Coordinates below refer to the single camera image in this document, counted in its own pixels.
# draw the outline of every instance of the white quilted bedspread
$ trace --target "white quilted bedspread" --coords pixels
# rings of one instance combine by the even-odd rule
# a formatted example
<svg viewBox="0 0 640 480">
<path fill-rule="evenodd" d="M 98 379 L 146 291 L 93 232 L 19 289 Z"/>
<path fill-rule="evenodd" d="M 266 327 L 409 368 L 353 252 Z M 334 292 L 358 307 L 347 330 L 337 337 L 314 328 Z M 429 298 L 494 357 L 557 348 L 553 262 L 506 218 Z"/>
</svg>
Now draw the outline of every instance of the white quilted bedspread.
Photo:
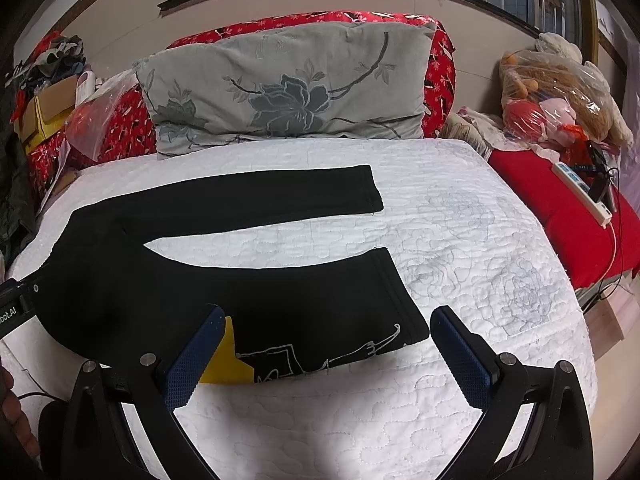
<svg viewBox="0 0 640 480">
<path fill-rule="evenodd" d="M 532 213 L 455 140 L 273 140 L 110 162 L 83 172 L 44 214 L 12 275 L 40 266 L 74 209 L 110 196 L 214 174 L 356 164 L 372 167 L 383 211 L 149 246 L 188 264 L 229 267 L 318 264 L 387 247 L 427 320 L 449 304 L 496 352 L 547 367 L 568 359 L 591 413 L 593 355 L 562 265 Z M 42 387 L 70 393 L 81 358 L 60 348 L 36 319 L 5 341 Z M 140 437 L 134 410 L 127 413 Z M 465 402 L 431 339 L 305 377 L 201 384 L 175 413 L 223 480 L 434 479 L 480 414 Z M 521 415 L 504 453 L 524 430 L 527 413 Z M 165 478 L 148 443 L 141 446 L 151 471 Z"/>
</svg>

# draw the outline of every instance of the finger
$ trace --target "finger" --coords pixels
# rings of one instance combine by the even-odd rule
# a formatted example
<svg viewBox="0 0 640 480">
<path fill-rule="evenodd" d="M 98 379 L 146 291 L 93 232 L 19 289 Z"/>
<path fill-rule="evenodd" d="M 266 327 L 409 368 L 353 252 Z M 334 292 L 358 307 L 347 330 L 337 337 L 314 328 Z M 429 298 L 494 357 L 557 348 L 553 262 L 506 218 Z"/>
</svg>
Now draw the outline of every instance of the finger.
<svg viewBox="0 0 640 480">
<path fill-rule="evenodd" d="M 34 435 L 24 444 L 24 450 L 31 458 L 36 458 L 40 454 L 40 445 Z"/>
<path fill-rule="evenodd" d="M 18 438 L 22 446 L 24 446 L 31 438 L 31 427 L 29 426 L 29 419 L 24 413 L 20 415 L 20 417 L 14 424 L 14 434 Z"/>
<path fill-rule="evenodd" d="M 6 384 L 6 388 L 8 390 L 13 388 L 14 387 L 14 377 L 9 373 L 9 370 L 7 370 L 6 368 L 2 367 L 2 368 L 0 368 L 0 372 L 2 373 L 1 379 L 4 381 L 4 384 Z"/>
<path fill-rule="evenodd" d="M 20 418 L 22 407 L 20 400 L 18 400 L 18 397 L 16 397 L 13 392 L 9 392 L 2 403 L 2 412 L 11 425 L 14 425 Z"/>
</svg>

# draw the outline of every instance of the silver bolt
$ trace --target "silver bolt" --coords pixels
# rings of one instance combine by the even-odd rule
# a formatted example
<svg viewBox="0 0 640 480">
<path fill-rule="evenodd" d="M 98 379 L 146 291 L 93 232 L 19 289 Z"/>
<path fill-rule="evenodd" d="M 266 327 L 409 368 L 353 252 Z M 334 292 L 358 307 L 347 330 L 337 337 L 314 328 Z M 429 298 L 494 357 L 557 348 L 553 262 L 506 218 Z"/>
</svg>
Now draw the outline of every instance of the silver bolt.
<svg viewBox="0 0 640 480">
<path fill-rule="evenodd" d="M 85 374 L 90 374 L 95 370 L 95 361 L 85 361 L 82 365 L 82 371 Z"/>
<path fill-rule="evenodd" d="M 574 366 L 569 361 L 560 361 L 560 369 L 570 374 L 574 371 Z"/>
<path fill-rule="evenodd" d="M 144 354 L 140 358 L 140 364 L 143 366 L 151 366 L 155 362 L 156 362 L 156 354 L 152 354 L 151 352 L 149 352 L 148 354 Z"/>
<path fill-rule="evenodd" d="M 507 366 L 513 366 L 518 362 L 518 360 L 516 359 L 516 356 L 513 354 L 509 354 L 508 352 L 500 354 L 500 361 L 506 364 Z"/>
</svg>

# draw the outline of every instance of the gray cushion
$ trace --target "gray cushion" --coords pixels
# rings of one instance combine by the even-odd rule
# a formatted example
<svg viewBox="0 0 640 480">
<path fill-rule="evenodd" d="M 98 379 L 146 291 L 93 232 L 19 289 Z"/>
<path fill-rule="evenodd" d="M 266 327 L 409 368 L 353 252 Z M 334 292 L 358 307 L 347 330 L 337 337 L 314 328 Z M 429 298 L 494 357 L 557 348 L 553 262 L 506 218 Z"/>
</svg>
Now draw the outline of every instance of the gray cushion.
<svg viewBox="0 0 640 480">
<path fill-rule="evenodd" d="M 422 137 L 432 26 L 309 23 L 188 44 L 136 74 L 158 152 L 273 137 Z"/>
</svg>

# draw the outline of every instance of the power strip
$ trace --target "power strip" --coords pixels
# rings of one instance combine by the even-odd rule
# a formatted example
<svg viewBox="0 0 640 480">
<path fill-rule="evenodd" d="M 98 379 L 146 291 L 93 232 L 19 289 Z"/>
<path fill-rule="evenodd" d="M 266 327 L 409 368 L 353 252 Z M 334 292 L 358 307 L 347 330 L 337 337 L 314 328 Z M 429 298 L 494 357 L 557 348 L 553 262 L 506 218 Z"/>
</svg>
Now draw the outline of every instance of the power strip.
<svg viewBox="0 0 640 480">
<path fill-rule="evenodd" d="M 566 186 L 573 191 L 574 195 L 589 210 L 598 224 L 604 229 L 611 222 L 611 211 L 602 202 L 594 202 L 589 197 L 589 186 L 581 179 L 574 170 L 569 168 L 564 162 L 556 162 L 551 170 L 562 180 Z"/>
</svg>

